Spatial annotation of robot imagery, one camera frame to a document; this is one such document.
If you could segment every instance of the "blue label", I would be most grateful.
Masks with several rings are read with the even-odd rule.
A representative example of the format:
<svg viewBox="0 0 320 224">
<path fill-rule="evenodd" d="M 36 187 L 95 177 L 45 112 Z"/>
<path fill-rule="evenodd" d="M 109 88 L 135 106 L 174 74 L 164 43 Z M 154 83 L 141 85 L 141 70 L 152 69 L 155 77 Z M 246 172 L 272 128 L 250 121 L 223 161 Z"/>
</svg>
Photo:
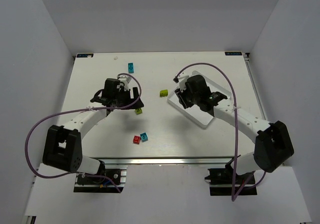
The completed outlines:
<svg viewBox="0 0 320 224">
<path fill-rule="evenodd" d="M 242 56 L 241 52 L 224 52 L 226 56 Z"/>
<path fill-rule="evenodd" d="M 77 58 L 88 58 L 88 57 L 90 57 L 90 58 L 92 58 L 93 57 L 93 53 L 78 53 L 77 54 Z"/>
</svg>

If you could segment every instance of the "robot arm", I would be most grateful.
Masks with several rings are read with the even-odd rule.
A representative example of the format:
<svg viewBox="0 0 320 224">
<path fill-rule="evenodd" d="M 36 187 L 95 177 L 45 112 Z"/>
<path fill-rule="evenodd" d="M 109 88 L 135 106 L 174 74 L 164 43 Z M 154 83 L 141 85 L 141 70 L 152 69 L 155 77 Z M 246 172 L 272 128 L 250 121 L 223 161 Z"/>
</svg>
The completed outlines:
<svg viewBox="0 0 320 224">
<path fill-rule="evenodd" d="M 203 112 L 235 125 L 233 103 L 224 94 L 211 92 L 201 75 L 181 76 L 178 81 L 180 87 L 175 93 L 184 109 L 197 105 Z M 254 152 L 237 159 L 238 175 L 259 169 L 271 173 L 294 154 L 284 123 L 259 119 L 241 108 L 237 112 L 238 129 L 255 143 Z M 226 168 L 233 169 L 233 159 Z"/>
<path fill-rule="evenodd" d="M 139 94 L 136 87 L 132 89 L 134 94 L 131 98 L 128 87 L 130 80 L 127 76 L 120 76 L 118 79 L 108 78 L 104 83 L 104 89 L 99 90 L 91 99 L 92 110 L 79 113 L 62 126 L 52 125 L 47 132 L 43 163 L 70 173 L 104 175 L 103 162 L 82 154 L 82 139 L 92 127 L 113 112 L 113 109 L 93 108 L 125 107 L 137 100 Z M 139 100 L 126 109 L 142 107 L 144 104 Z"/>
</svg>

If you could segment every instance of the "white tray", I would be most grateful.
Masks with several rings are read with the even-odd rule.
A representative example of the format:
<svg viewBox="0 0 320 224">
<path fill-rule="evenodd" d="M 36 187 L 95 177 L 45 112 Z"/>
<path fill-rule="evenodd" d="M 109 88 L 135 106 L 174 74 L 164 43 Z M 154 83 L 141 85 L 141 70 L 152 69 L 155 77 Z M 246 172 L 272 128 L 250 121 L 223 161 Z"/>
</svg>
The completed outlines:
<svg viewBox="0 0 320 224">
<path fill-rule="evenodd" d="M 193 71 L 192 76 L 195 76 L 197 74 L 200 74 L 202 77 L 205 78 L 207 86 L 210 88 L 211 92 L 219 91 L 220 93 L 223 93 L 228 98 L 230 98 L 231 93 L 227 91 L 226 89 L 222 88 L 220 85 L 216 84 L 212 80 L 205 77 L 203 74 Z M 194 105 L 191 108 L 184 109 L 182 105 L 179 103 L 179 99 L 175 94 L 175 88 L 174 91 L 172 91 L 167 98 L 167 101 L 170 105 L 172 105 L 176 110 L 181 112 L 184 116 L 189 118 L 191 121 L 193 121 L 195 124 L 200 126 L 201 128 L 205 129 L 209 125 L 209 123 L 213 120 L 213 116 L 210 114 L 203 112 L 199 109 L 198 106 Z"/>
</svg>

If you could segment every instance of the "white floor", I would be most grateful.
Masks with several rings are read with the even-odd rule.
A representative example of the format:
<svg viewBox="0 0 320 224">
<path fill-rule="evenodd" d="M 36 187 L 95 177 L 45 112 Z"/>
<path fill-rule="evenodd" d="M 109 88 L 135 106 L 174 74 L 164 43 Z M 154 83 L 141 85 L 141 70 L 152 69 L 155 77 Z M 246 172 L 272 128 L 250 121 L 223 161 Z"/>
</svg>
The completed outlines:
<svg viewBox="0 0 320 224">
<path fill-rule="evenodd" d="M 60 170 L 41 164 L 47 175 Z M 310 222 L 291 167 L 279 167 L 257 196 L 211 197 L 205 167 L 129 166 L 121 194 L 74 193 L 75 174 L 37 178 L 25 215 L 35 224 L 299 224 Z M 259 179 L 262 171 L 255 174 Z"/>
</svg>

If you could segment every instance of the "red block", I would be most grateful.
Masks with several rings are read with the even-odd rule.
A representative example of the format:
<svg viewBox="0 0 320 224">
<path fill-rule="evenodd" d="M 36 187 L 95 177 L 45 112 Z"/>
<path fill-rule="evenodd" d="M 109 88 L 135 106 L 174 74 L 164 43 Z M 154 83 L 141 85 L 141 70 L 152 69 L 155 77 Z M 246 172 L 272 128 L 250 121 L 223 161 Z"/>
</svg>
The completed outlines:
<svg viewBox="0 0 320 224">
<path fill-rule="evenodd" d="M 134 139 L 133 139 L 133 143 L 139 144 L 140 140 L 141 140 L 141 137 L 135 136 Z"/>
</svg>

